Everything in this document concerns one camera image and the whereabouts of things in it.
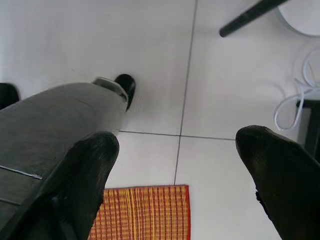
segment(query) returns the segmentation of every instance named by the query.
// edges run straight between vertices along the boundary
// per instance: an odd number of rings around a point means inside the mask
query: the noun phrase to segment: black shoe
[[[19,101],[16,88],[9,83],[0,83],[0,110]]]
[[[119,84],[123,90],[125,90],[126,94],[128,94],[128,106],[126,110],[130,108],[132,100],[135,95],[136,90],[136,82],[135,80],[128,74],[121,74],[116,79],[115,82]]]

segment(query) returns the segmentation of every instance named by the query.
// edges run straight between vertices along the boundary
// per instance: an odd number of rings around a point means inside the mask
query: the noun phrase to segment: black pole
[[[229,34],[232,34],[233,32],[237,31],[238,29],[242,28],[243,26],[266,14],[267,12],[271,11],[272,9],[276,8],[286,1],[288,0],[262,0],[258,2],[249,10],[221,28],[219,31],[220,36],[224,38]]]

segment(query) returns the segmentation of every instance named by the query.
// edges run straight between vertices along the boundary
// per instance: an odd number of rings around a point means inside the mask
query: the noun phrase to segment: woven mat
[[[189,188],[106,189],[89,240],[190,240]]]

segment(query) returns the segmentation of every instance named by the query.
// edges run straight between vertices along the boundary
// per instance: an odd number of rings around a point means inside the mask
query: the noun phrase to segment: white floor tile
[[[174,184],[179,137],[121,132],[117,138],[119,156],[106,188]]]
[[[189,184],[191,239],[280,240],[234,141],[183,137],[177,184]]]
[[[124,129],[180,130],[195,0],[3,0],[0,80],[22,98],[128,73],[136,98]]]
[[[287,29],[274,12],[226,38],[219,36],[222,26],[256,2],[198,1],[184,135],[234,139],[247,125],[276,129],[276,106],[296,92],[293,72],[300,73],[302,66],[293,71],[295,62],[320,40]],[[294,113],[285,114],[281,122],[290,123]],[[296,132],[286,135],[297,137]]]

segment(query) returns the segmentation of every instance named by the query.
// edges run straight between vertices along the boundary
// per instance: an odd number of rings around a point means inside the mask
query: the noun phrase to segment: white round object
[[[320,37],[320,0],[289,0],[278,9],[288,27]]]

